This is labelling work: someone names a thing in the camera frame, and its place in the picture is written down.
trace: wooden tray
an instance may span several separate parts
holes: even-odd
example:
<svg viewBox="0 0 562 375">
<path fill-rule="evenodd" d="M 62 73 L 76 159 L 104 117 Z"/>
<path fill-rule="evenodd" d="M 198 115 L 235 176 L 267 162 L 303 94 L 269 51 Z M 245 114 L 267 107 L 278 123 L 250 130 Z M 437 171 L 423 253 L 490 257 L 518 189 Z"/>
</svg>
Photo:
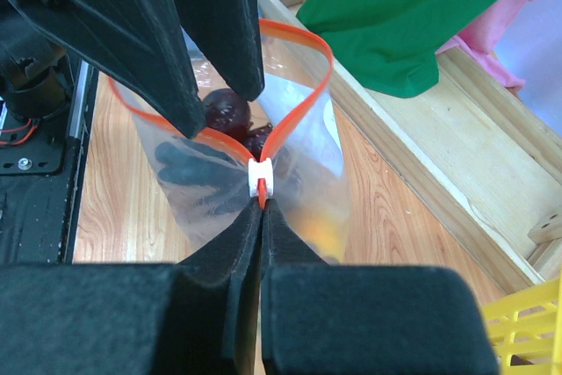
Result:
<svg viewBox="0 0 562 375">
<path fill-rule="evenodd" d="M 304 0 L 258 0 L 296 26 Z M 314 72 L 313 57 L 297 58 Z M 362 87 L 339 63 L 336 104 L 506 292 L 562 264 L 562 140 L 459 49 L 440 82 L 407 100 Z"/>
</svg>

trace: yellow plastic basket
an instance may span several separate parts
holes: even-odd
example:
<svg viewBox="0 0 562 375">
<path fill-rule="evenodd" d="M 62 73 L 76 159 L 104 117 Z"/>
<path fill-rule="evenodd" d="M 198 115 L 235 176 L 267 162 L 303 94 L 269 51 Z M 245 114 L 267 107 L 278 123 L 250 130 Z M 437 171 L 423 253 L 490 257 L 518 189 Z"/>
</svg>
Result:
<svg viewBox="0 0 562 375">
<path fill-rule="evenodd" d="M 482 308 L 503 375 L 562 375 L 562 277 Z"/>
</svg>

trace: transparent plastic bag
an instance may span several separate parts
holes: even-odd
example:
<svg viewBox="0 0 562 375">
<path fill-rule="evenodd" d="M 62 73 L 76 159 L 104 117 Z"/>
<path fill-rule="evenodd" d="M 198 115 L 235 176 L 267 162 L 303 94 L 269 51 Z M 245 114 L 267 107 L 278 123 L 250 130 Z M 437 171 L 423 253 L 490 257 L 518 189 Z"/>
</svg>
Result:
<svg viewBox="0 0 562 375">
<path fill-rule="evenodd" d="M 273 166 L 272 197 L 289 226 L 327 261 L 341 261 L 349 231 L 349 195 L 342 149 L 328 92 L 329 46 L 316 35 L 261 19 L 265 88 L 250 103 L 252 127 L 273 125 L 260 162 Z M 226 88 L 213 65 L 190 51 L 199 95 Z M 184 138 L 140 97 L 110 79 L 133 113 L 142 146 L 193 250 L 228 227 L 249 201 L 248 163 L 241 143 L 205 128 Z M 267 187 L 260 181 L 260 203 Z"/>
</svg>

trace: grape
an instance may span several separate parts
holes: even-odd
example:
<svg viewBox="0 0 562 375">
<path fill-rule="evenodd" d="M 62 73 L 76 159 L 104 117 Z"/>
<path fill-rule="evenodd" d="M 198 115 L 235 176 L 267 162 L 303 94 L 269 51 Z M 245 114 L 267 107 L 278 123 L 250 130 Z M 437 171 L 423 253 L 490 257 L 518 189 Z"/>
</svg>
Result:
<svg viewBox="0 0 562 375">
<path fill-rule="evenodd" d="M 214 90 L 203 99 L 206 125 L 242 142 L 249 129 L 249 105 L 229 88 Z"/>
<path fill-rule="evenodd" d="M 273 126 L 271 123 L 268 123 L 266 126 L 261 126 L 256 129 L 252 129 L 248 132 L 246 139 L 242 142 L 244 147 L 252 153 L 256 160 L 260 159 L 260 155 L 262 154 L 263 144 L 265 144 L 265 140 L 267 137 L 270 136 L 271 131 L 273 130 Z"/>
</svg>

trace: green fabric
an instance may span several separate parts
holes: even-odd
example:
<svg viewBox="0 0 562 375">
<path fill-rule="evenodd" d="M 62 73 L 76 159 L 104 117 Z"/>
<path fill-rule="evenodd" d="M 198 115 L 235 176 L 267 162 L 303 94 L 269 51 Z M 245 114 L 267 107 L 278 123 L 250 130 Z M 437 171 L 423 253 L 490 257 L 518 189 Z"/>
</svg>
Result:
<svg viewBox="0 0 562 375">
<path fill-rule="evenodd" d="M 299 20 L 365 87 L 413 97 L 438 82 L 435 51 L 496 0 L 306 0 Z"/>
</svg>

